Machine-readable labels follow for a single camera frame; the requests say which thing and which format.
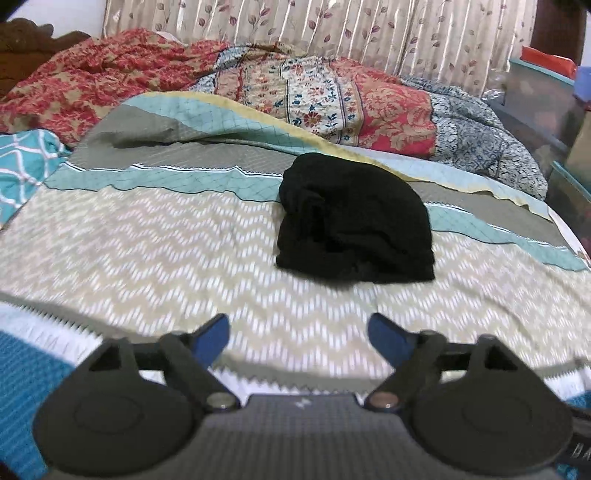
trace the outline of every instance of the wooden headboard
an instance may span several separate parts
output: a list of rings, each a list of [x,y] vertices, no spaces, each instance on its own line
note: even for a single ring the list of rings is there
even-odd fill
[[[35,25],[26,18],[0,23],[0,98],[59,51],[90,37],[70,32],[52,38],[53,25]]]

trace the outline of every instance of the leaf pattern curtain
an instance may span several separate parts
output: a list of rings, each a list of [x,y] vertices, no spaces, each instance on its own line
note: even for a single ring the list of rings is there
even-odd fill
[[[108,0],[103,35],[144,27],[190,43],[291,44],[481,95],[529,45],[536,0]]]

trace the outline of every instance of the teal fabric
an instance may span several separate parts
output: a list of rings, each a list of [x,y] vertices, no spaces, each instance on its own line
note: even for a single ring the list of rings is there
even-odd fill
[[[281,128],[263,124],[198,98],[174,95],[138,95],[125,102],[126,105],[140,108],[156,115],[174,118],[183,125],[202,133],[196,140],[248,144],[257,147],[301,155],[318,152],[307,142],[292,136]],[[457,168],[428,160],[407,158],[401,155],[384,154],[372,150],[346,147],[357,153],[399,171],[408,177],[432,181],[463,192],[490,190],[501,199],[518,199],[529,206],[530,211],[544,218],[548,216],[548,206],[527,193],[512,189],[492,179],[468,173]]]
[[[130,98],[125,105],[156,115],[178,120],[183,125],[201,132],[196,140],[234,142],[256,147],[270,148],[292,155],[316,152],[307,142],[294,137],[281,128],[243,117],[233,110],[202,102],[198,99],[174,95],[138,95]]]
[[[0,135],[0,228],[33,196],[68,153],[49,130]]]
[[[46,185],[58,190],[98,191],[113,186],[118,190],[161,187],[180,193],[232,192],[242,200],[273,202],[277,201],[281,179],[280,175],[246,173],[238,167],[209,170],[135,166],[127,170],[78,170],[66,165]],[[460,233],[488,244],[515,244],[539,262],[565,270],[587,268],[583,260],[565,247],[554,247],[489,225],[458,207],[433,203],[427,204],[427,210],[434,231]]]

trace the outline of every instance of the folded black garment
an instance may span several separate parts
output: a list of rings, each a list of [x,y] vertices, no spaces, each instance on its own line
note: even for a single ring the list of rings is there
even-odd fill
[[[336,281],[429,281],[427,209],[386,170],[307,153],[283,174],[277,266]]]

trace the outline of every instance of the zigzag pattern bedsheet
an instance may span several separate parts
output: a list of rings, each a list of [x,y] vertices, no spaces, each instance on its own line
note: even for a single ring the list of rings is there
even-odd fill
[[[410,183],[430,215],[434,282],[336,288],[275,267],[281,173],[309,151]],[[94,340],[49,336],[47,319],[35,333],[0,316],[0,330],[67,351],[73,364],[102,335],[192,330],[225,312],[232,336],[218,372],[254,388],[363,393],[390,373],[365,333],[381,312],[453,341],[498,335],[569,398],[584,393],[589,375],[587,263],[543,202],[490,179],[421,160],[376,161],[220,96],[145,94],[99,123],[0,233],[0,301]],[[23,419],[35,405],[23,404]],[[11,457],[12,443],[0,438],[3,459],[43,471]]]

